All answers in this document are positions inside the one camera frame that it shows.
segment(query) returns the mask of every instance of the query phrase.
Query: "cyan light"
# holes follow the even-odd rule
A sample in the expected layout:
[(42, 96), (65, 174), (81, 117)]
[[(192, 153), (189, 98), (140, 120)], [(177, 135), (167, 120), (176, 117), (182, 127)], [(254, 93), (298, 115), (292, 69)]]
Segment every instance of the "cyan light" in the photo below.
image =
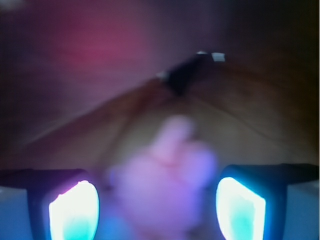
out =
[(80, 181), (49, 204), (52, 240), (92, 240), (99, 220), (99, 196), (94, 185)]
[(232, 177), (217, 186), (216, 213), (226, 240), (263, 239), (266, 200)]

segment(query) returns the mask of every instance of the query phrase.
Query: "black plastic housing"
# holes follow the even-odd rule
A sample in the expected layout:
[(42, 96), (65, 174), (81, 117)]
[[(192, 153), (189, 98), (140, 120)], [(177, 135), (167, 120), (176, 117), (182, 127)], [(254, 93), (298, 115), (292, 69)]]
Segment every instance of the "black plastic housing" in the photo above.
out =
[(265, 199), (264, 240), (281, 240), (284, 234), (287, 187), (319, 179), (312, 164), (229, 165), (220, 179), (232, 177)]
[(0, 170), (0, 186), (26, 189), (32, 236), (50, 240), (49, 204), (80, 181), (89, 181), (82, 169)]

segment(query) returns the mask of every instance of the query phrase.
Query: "led light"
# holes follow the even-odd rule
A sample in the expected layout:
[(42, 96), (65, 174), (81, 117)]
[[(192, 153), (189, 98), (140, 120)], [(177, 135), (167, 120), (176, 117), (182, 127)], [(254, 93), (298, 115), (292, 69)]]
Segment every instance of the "led light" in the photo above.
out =
[(52, 240), (92, 240), (99, 220), (99, 196), (88, 181), (76, 186), (49, 204)]
[(218, 184), (216, 213), (226, 240), (263, 239), (266, 200), (232, 177)]

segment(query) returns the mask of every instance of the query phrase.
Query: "black object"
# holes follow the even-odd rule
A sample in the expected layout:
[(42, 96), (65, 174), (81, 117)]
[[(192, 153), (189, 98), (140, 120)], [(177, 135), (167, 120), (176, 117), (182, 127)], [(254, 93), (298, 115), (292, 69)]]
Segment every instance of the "black object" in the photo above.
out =
[(29, 217), (35, 240), (49, 240), (49, 204), (78, 182), (90, 180), (82, 169), (0, 170), (0, 186), (27, 190)]
[(211, 54), (209, 53), (196, 54), (196, 56), (186, 62), (169, 70), (165, 84), (176, 96), (183, 96), (192, 83), (195, 74), (208, 59), (212, 60)]
[(288, 185), (318, 180), (319, 166), (285, 163), (278, 165), (229, 165), (222, 171), (220, 179), (226, 177), (234, 178), (265, 199), (263, 239), (281, 240), (286, 221)]

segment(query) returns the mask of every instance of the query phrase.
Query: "wall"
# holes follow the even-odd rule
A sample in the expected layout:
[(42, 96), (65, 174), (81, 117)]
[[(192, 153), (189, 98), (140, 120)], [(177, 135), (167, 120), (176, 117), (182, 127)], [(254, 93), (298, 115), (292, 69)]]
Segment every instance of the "wall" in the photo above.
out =
[(315, 0), (29, 0), (2, 10), (0, 152), (200, 49), (225, 52), (227, 61), (265, 74), (288, 95), (287, 117), (319, 132), (318, 9)]

